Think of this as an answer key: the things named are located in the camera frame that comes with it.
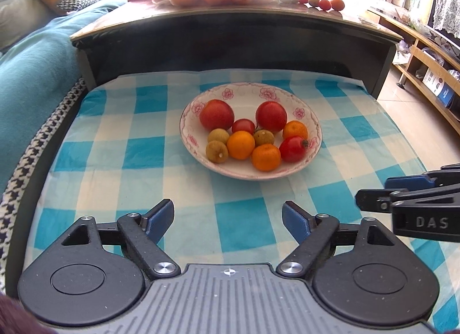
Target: checkered tablecloth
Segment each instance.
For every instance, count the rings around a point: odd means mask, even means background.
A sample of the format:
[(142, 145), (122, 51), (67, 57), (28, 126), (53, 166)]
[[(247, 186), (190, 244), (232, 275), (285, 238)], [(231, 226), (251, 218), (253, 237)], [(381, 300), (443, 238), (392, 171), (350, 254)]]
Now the checkered tablecloth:
[[(323, 143), (307, 168), (270, 182), (239, 181), (209, 171), (187, 152), (179, 136), (185, 106), (202, 91), (235, 82), (281, 87), (312, 108)], [(300, 71), (214, 70), (130, 75), (96, 88), (84, 99), (48, 174), (25, 266), (81, 216), (113, 222), (129, 212), (148, 211), (163, 198), (173, 200), (175, 219), (160, 246), (181, 267), (191, 262), (277, 265), (297, 245), (281, 221), (286, 200), (311, 214), (358, 223), (358, 189), (380, 188), (387, 177), (424, 171), (361, 85)], [(388, 217), (383, 220), (390, 226)], [(405, 241), (440, 280), (432, 322), (440, 331), (456, 327), (460, 250), (448, 243)]]

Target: tile floor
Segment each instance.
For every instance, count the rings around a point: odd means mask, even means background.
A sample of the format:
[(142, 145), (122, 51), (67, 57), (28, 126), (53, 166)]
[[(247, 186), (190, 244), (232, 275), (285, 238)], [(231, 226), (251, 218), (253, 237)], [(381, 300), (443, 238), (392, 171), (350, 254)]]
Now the tile floor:
[(460, 163), (460, 135), (418, 89), (406, 81), (399, 88), (400, 72), (392, 67), (378, 102), (417, 152), (428, 171)]

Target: houndstooth pattern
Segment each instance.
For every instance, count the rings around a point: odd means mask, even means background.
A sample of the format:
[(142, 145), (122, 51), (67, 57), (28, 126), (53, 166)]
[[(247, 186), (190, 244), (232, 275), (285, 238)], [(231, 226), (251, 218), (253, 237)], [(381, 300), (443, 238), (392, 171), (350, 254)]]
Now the houndstooth pattern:
[(56, 4), (56, 7), (66, 12), (75, 12), (96, 3), (96, 1), (97, 0), (61, 0)]
[(32, 175), (38, 159), (49, 143), (51, 137), (61, 125), (63, 119), (75, 101), (86, 89), (83, 78), (80, 78), (65, 98), (59, 103), (56, 110), (46, 120), (35, 134), (24, 155), (19, 160), (12, 177), (8, 181), (6, 190), (0, 202), (0, 292), (5, 293), (5, 269), (10, 247), (10, 239), (16, 220), (22, 196)]

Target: black robotic gripper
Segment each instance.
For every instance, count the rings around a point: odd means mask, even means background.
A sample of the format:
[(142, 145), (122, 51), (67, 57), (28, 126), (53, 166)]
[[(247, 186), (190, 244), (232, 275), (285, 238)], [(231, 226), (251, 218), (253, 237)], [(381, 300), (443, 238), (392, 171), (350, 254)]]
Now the black robotic gripper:
[[(156, 245), (173, 218), (167, 199), (116, 223), (81, 217), (24, 271), (22, 304), (59, 333), (435, 332), (426, 323), (435, 275), (373, 217), (340, 224), (288, 201), (282, 219), (299, 245), (275, 271), (189, 264), (183, 273)], [(334, 255), (337, 246), (354, 247)]]

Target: bowl of fruit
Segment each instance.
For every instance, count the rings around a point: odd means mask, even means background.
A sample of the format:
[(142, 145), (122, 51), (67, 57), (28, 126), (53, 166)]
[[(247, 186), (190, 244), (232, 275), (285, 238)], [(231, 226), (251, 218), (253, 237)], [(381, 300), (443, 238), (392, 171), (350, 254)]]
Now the bowl of fruit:
[(300, 171), (318, 153), (318, 118), (301, 99), (262, 83), (230, 83), (184, 109), (180, 135), (192, 156), (228, 177), (266, 181)]

